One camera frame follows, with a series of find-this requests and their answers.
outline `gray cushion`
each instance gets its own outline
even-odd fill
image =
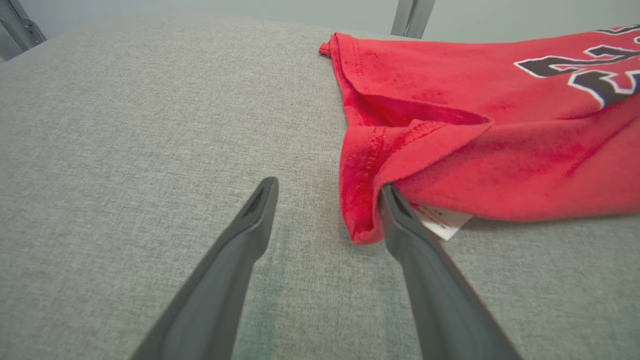
[[[332,31],[149,20],[0,65],[0,359],[130,356],[266,176],[234,357],[420,358],[400,267],[341,219]],[[525,359],[639,359],[639,233],[476,218],[445,248]]]

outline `gray fabric surface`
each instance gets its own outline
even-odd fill
[[[332,30],[135,25],[0,66],[0,359],[130,356],[266,176],[234,358],[420,358],[400,267],[340,217]],[[640,359],[639,234],[637,215],[473,219],[445,248],[523,358]]]

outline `gray wall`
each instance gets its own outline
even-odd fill
[[[155,15],[222,14],[391,34],[397,0],[20,0],[51,38]]]
[[[398,0],[20,0],[47,37],[155,15],[224,14],[390,34]],[[640,0],[435,0],[424,40],[509,42],[640,22]]]
[[[512,42],[639,23],[640,0],[436,0],[422,39]]]

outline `care label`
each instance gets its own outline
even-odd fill
[[[443,240],[449,240],[472,218],[472,215],[420,205],[415,209],[422,225]]]

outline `white tag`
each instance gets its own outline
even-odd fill
[[[422,225],[443,240],[449,240],[472,218],[472,215],[420,205],[416,209]]]

